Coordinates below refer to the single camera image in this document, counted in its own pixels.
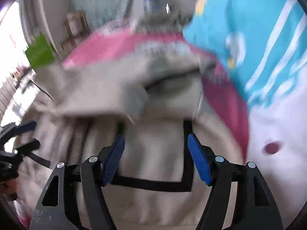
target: pink fabric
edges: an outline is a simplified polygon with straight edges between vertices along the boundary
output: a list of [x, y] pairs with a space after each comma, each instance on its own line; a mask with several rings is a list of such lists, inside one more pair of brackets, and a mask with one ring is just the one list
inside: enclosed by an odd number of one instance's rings
[[30, 228], [30, 224], [31, 224], [31, 217], [30, 216], [24, 216], [24, 218], [21, 218], [20, 215], [18, 214], [18, 219], [19, 221], [24, 225], [24, 227], [26, 229]]
[[[180, 51], [186, 51], [186, 46], [191, 53], [213, 56], [189, 45], [181, 34], [133, 34], [127, 28], [107, 34], [104, 30], [94, 32], [67, 57], [63, 66], [83, 67], [99, 61], [121, 58], [129, 53], [142, 51], [146, 47], [159, 47], [159, 44], [171, 50], [179, 45], [181, 48], [177, 48]], [[217, 64], [212, 77], [203, 77], [203, 85], [208, 103], [230, 129], [245, 158], [248, 145], [246, 103], [239, 96], [221, 64]]]

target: silver bolt head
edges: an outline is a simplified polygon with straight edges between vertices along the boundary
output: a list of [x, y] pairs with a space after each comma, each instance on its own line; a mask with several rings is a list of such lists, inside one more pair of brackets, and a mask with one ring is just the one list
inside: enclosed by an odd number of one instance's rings
[[63, 168], [64, 166], [65, 166], [65, 163], [58, 163], [58, 164], [56, 165], [56, 167], [57, 167], [58, 169]]
[[215, 160], [219, 163], [222, 163], [224, 161], [224, 158], [222, 156], [216, 156]]
[[256, 167], [256, 164], [254, 164], [253, 162], [249, 162], [248, 166], [252, 169], [254, 169]]
[[97, 160], [98, 160], [98, 157], [97, 157], [97, 156], [91, 156], [90, 159], [89, 159], [90, 163], [94, 163], [94, 162], [96, 162]]

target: folded fabric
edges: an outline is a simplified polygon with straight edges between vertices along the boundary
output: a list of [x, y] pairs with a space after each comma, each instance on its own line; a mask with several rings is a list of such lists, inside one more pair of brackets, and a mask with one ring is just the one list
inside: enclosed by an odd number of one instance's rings
[[153, 13], [145, 15], [136, 25], [135, 33], [181, 33], [192, 19], [192, 13]]
[[198, 0], [183, 34], [217, 54], [249, 108], [268, 108], [297, 87], [306, 24], [297, 0]]

